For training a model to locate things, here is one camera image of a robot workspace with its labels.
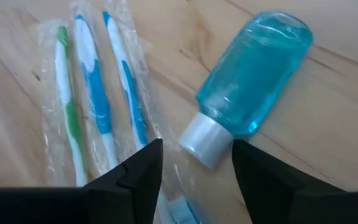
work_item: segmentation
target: bottle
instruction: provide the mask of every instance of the bottle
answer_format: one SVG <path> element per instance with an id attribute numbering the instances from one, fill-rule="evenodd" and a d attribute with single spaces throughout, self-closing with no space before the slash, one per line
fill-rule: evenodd
<path id="1" fill-rule="evenodd" d="M 256 131 L 313 42 L 309 27 L 261 12 L 237 34 L 196 94 L 199 112 L 182 147 L 213 168 L 234 138 Z"/>

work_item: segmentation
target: blue toothbrush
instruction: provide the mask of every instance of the blue toothbrush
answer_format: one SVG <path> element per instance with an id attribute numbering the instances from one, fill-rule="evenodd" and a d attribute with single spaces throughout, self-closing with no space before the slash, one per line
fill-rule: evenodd
<path id="1" fill-rule="evenodd" d="M 89 100 L 105 146 L 109 168 L 118 165 L 110 119 L 110 105 L 103 88 L 99 59 L 89 25 L 81 14 L 75 16 L 75 47 L 81 69 L 89 89 Z"/>
<path id="2" fill-rule="evenodd" d="M 132 132 L 136 149 L 139 151 L 148 144 L 146 135 L 146 125 L 144 123 L 142 109 L 136 93 L 135 79 L 132 76 L 131 68 L 128 63 L 128 56 L 125 46 L 122 42 L 116 21 L 108 14 L 103 12 L 104 23 L 106 25 L 112 50 L 116 56 L 121 86 L 126 96 L 128 109 L 131 116 Z M 165 192 L 160 189 L 158 195 L 158 214 L 162 224 L 197 224 L 192 209 L 188 206 L 187 201 L 177 200 L 172 205 L 169 204 Z"/>

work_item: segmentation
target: wooden surface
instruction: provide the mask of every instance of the wooden surface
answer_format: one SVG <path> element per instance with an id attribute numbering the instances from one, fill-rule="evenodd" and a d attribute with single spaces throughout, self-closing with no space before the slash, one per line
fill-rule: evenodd
<path id="1" fill-rule="evenodd" d="M 54 17 L 68 18 L 68 2 L 0 0 L 0 186 L 46 184 L 34 27 Z M 128 4 L 150 76 L 177 136 L 196 113 L 195 91 L 245 21 L 266 9 L 283 9 L 305 21 L 314 45 L 250 142 L 311 175 L 358 190 L 358 1 Z M 108 49 L 105 34 L 101 45 Z M 185 180 L 190 182 L 189 197 L 199 199 L 212 223 L 250 223 L 229 154 L 214 171 L 181 156 L 191 171 Z"/>

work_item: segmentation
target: toothbrush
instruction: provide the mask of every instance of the toothbrush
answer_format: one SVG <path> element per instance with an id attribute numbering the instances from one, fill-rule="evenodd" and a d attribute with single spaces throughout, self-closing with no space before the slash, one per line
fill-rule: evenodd
<path id="1" fill-rule="evenodd" d="M 139 151 L 148 144 L 146 135 L 146 125 L 142 116 L 142 110 L 136 93 L 135 79 L 132 76 L 131 68 L 128 62 L 128 56 L 125 46 L 121 39 L 116 21 L 108 14 L 103 12 L 104 23 L 106 25 L 112 50 L 116 56 L 119 76 L 122 89 L 126 96 L 128 109 L 131 116 L 132 132 L 134 133 L 134 141 L 136 149 Z M 169 204 L 167 196 L 163 189 L 158 194 L 158 214 L 162 224 L 196 224 L 191 209 L 183 200 L 177 200 L 173 206 Z"/>
<path id="2" fill-rule="evenodd" d="M 89 25 L 81 14 L 75 17 L 75 47 L 89 89 L 89 100 L 96 126 L 103 141 L 109 169 L 118 165 L 110 119 L 110 105 L 103 88 L 96 47 Z"/>
<path id="3" fill-rule="evenodd" d="M 81 140 L 80 125 L 75 112 L 75 102 L 71 91 L 71 69 L 68 59 L 67 30 L 58 28 L 55 49 L 56 83 L 59 89 L 60 101 L 63 105 L 65 129 L 68 143 L 73 156 L 76 186 L 84 186 L 86 181 L 84 148 Z"/>

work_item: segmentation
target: green toothbrush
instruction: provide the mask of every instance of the green toothbrush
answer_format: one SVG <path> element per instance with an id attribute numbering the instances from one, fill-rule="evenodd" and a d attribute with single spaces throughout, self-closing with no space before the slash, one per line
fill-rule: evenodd
<path id="1" fill-rule="evenodd" d="M 71 67 L 68 59 L 67 40 L 67 30 L 64 26 L 60 26 L 58 28 L 55 49 L 56 83 L 65 116 L 67 139 L 73 156 L 76 186 L 82 187 L 87 183 L 84 147 L 81 140 L 80 125 L 78 124 L 75 111 L 74 96 L 71 90 Z"/>

